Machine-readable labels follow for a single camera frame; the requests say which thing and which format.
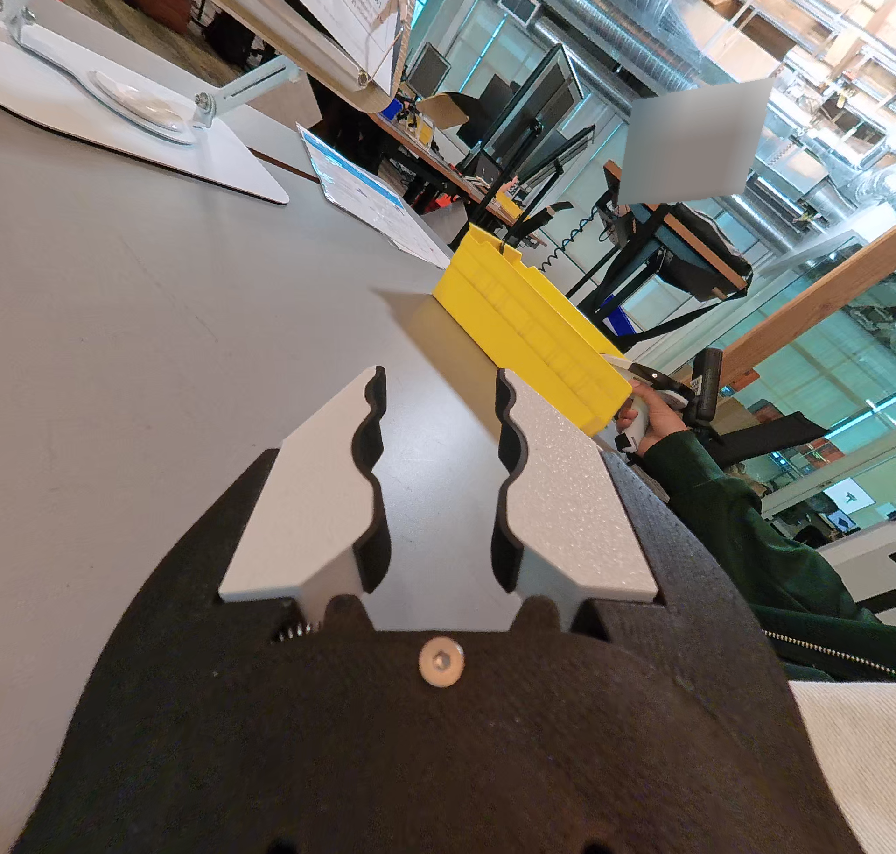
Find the yellow plastic bin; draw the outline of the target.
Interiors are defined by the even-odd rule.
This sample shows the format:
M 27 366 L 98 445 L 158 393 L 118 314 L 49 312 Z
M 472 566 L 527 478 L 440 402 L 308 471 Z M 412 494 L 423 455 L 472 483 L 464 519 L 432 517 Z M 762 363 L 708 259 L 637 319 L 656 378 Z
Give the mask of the yellow plastic bin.
M 515 372 L 588 436 L 632 394 L 607 360 L 622 352 L 519 251 L 477 226 L 433 296 L 496 367 Z

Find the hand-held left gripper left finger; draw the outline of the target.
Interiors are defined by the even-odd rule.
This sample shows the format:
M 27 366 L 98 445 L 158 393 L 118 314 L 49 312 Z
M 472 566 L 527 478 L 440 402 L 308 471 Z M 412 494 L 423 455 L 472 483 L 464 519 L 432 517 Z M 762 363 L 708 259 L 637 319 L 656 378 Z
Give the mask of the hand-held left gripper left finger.
M 368 367 L 283 440 L 218 587 L 224 602 L 293 600 L 322 620 L 334 597 L 377 589 L 392 551 L 374 472 L 386 410 L 385 367 Z

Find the spiral metal duct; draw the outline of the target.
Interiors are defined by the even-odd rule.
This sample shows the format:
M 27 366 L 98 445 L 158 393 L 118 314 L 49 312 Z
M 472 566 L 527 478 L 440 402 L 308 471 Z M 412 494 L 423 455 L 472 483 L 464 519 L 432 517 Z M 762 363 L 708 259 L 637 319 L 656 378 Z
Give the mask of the spiral metal duct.
M 541 0 L 577 35 L 608 54 L 656 94 L 700 87 L 697 68 L 609 0 Z

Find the black flat bar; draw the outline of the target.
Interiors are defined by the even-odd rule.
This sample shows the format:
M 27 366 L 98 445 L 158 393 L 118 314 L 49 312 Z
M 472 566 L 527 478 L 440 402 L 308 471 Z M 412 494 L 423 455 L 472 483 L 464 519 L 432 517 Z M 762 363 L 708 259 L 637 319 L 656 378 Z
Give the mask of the black flat bar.
M 813 422 L 802 412 L 775 418 L 702 441 L 703 448 L 722 469 L 760 456 L 807 445 L 825 438 L 828 428 Z

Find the wooden table black legs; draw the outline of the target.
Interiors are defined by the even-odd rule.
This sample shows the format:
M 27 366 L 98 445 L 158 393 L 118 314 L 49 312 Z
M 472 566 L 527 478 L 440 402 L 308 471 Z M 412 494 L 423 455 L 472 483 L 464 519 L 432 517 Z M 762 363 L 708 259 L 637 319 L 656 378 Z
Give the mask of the wooden table black legs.
M 724 303 L 746 297 L 753 268 L 714 220 L 683 202 L 625 207 L 620 198 L 621 167 L 608 161 L 603 171 L 607 189 L 574 233 L 600 219 L 613 246 L 566 297 L 573 299 L 604 269 L 603 277 L 578 307 L 599 330 L 609 333 L 618 349 L 628 352 L 644 341 L 683 329 Z M 702 303 L 702 308 L 641 332 L 613 330 L 607 324 L 610 316 L 654 278 Z

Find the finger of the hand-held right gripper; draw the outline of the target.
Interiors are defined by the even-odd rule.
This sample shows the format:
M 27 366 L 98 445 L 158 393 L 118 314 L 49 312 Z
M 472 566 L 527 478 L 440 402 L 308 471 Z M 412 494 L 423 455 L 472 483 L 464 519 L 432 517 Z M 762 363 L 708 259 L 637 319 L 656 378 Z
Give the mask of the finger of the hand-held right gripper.
M 601 354 L 606 362 L 620 372 L 628 373 L 652 388 L 676 388 L 676 380 L 651 367 L 646 367 L 624 356 Z
M 634 381 L 632 385 L 633 402 L 637 404 L 635 408 L 643 413 L 648 413 L 650 410 L 645 399 L 646 392 L 656 394 L 668 407 L 678 413 L 685 412 L 693 403 L 693 392 L 686 386 L 673 384 L 671 387 L 663 385 L 655 387 L 645 381 Z

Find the white document stand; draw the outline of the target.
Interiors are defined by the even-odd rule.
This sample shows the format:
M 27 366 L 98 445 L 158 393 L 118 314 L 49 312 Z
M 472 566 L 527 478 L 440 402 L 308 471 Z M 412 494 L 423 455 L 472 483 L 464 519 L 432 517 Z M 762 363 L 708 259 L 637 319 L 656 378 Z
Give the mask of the white document stand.
M 2 0 L 2 110 L 67 139 L 277 205 L 275 181 L 230 127 L 195 118 L 184 94 L 34 20 Z

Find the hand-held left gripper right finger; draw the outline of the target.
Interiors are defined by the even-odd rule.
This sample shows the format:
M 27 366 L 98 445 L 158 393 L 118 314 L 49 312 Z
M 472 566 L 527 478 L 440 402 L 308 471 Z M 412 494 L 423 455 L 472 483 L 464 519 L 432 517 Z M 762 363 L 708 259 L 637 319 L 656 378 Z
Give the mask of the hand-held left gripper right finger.
M 521 600 L 546 597 L 561 620 L 587 600 L 655 602 L 659 589 L 604 453 L 518 374 L 499 369 L 498 492 L 492 572 Z

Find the white paper sheet blue border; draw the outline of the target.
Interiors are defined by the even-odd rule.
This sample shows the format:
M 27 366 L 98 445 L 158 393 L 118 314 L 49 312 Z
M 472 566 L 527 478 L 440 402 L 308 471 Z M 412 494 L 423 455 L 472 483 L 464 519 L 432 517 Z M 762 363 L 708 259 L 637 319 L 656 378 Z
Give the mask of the white paper sheet blue border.
M 381 179 L 346 159 L 299 124 L 297 133 L 323 195 L 333 206 L 375 229 L 404 253 L 439 269 L 448 268 L 450 258 L 411 217 L 402 199 Z

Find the person's right forearm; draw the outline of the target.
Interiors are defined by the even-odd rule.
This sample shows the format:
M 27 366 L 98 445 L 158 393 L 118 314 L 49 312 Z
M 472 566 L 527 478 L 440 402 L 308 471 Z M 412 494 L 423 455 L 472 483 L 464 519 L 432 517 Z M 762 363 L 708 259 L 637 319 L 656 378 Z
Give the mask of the person's right forearm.
M 726 475 L 689 430 L 649 444 L 642 460 L 665 489 L 672 511 L 726 572 L 763 628 L 800 638 L 812 631 L 890 630 L 857 604 L 815 549 L 769 525 L 759 497 Z

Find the person's right hand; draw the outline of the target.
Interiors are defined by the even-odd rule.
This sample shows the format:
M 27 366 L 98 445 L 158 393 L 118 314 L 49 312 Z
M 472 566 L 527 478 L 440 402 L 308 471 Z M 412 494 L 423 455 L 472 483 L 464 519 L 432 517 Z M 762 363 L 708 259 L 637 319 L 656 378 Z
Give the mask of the person's right hand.
M 618 435 L 626 434 L 631 425 L 639 419 L 637 403 L 644 404 L 647 409 L 647 424 L 639 447 L 635 451 L 638 457 L 643 457 L 652 446 L 667 436 L 685 432 L 687 427 L 680 414 L 671 408 L 658 391 L 635 379 L 631 381 L 631 385 L 633 395 L 625 401 L 617 413 L 615 427 Z

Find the wooden beam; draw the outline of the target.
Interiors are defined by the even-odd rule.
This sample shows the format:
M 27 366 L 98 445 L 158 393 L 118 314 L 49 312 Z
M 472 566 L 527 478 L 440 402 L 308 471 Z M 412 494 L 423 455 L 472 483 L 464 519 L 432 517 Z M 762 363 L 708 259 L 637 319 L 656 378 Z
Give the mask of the wooden beam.
M 721 386 L 741 382 L 765 359 L 865 294 L 894 270 L 892 227 L 727 346 Z

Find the person's dark green jacket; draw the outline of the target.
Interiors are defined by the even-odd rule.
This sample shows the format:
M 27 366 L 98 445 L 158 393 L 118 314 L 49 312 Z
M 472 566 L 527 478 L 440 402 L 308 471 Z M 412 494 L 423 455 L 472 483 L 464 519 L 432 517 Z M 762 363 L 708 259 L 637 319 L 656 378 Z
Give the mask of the person's dark green jacket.
M 790 679 L 895 682 L 895 629 L 875 620 L 752 610 Z

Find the person's cream sweater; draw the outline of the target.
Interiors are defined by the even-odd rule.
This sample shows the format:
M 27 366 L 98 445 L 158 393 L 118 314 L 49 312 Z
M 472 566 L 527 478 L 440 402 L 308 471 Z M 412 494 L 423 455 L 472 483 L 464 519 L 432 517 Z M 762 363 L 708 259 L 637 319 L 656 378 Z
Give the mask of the person's cream sweater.
M 895 684 L 791 681 L 812 749 L 861 847 L 895 851 Z

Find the black computer monitor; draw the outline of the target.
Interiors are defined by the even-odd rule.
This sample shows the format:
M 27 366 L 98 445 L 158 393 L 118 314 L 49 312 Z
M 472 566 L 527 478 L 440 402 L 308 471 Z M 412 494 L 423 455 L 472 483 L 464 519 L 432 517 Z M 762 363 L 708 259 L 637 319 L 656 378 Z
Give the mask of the black computer monitor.
M 585 98 L 566 45 L 557 42 L 503 107 L 480 143 L 498 176 L 513 177 Z

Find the grey desk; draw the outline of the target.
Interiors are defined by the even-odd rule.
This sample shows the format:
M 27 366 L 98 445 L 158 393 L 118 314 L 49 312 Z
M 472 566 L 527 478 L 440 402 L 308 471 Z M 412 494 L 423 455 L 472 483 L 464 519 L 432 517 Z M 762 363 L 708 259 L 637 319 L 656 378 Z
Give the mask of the grey desk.
M 546 609 L 495 583 L 494 368 L 437 271 L 2 116 L 2 848 L 604 852 L 538 751 Z M 392 565 L 317 633 L 218 583 L 280 440 L 388 372 Z

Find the brown cardboard flag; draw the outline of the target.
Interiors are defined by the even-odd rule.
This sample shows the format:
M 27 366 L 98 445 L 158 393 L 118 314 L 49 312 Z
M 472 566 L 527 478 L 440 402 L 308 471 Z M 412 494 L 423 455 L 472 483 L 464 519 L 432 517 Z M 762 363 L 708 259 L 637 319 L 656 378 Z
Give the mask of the brown cardboard flag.
M 469 120 L 465 110 L 447 92 L 419 100 L 416 109 L 440 131 L 459 128 Z

